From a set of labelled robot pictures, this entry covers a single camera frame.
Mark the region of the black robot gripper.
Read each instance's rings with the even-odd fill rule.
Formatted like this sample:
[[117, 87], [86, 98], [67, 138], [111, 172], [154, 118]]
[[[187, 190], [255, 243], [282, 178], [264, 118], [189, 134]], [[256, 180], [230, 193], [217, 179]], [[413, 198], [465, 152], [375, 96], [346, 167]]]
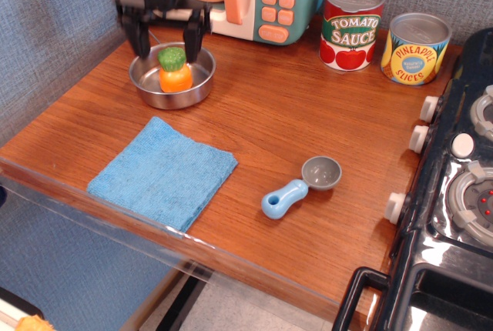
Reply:
[[209, 4], [195, 0], [115, 0], [118, 23], [135, 55], [147, 58], [150, 52], [149, 25], [164, 22], [166, 13], [189, 9], [191, 16], [183, 31], [186, 60], [194, 63], [202, 49], [203, 36], [212, 31]]

